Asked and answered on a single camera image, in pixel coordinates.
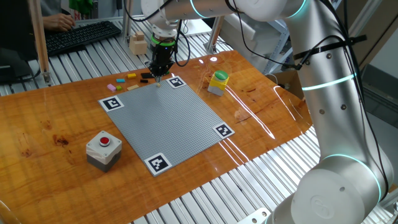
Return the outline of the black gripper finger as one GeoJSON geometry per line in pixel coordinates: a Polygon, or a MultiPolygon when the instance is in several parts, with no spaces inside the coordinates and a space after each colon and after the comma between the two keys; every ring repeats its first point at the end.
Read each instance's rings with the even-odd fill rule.
{"type": "Polygon", "coordinates": [[[174,61],[170,61],[169,63],[167,63],[167,64],[165,64],[165,65],[159,67],[158,82],[160,82],[161,79],[162,79],[162,77],[163,77],[164,75],[166,75],[166,74],[169,72],[169,70],[170,70],[170,68],[173,66],[173,64],[174,64],[174,61]]]}
{"type": "Polygon", "coordinates": [[[155,63],[150,63],[148,65],[148,69],[150,70],[152,76],[154,77],[156,82],[159,82],[160,78],[160,72],[159,72],[159,66],[155,63]]]}

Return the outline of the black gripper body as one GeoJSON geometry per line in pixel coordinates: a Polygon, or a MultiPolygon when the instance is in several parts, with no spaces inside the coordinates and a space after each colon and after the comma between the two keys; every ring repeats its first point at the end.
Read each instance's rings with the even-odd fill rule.
{"type": "Polygon", "coordinates": [[[167,65],[173,62],[174,46],[151,45],[150,49],[152,51],[150,66],[167,65]]]}

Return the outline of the person's bare hand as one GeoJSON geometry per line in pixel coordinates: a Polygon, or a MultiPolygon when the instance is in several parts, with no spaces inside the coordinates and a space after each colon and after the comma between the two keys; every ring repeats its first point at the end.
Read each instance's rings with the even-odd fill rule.
{"type": "Polygon", "coordinates": [[[43,20],[44,28],[52,31],[67,32],[76,25],[71,15],[62,13],[44,17],[43,20]]]}

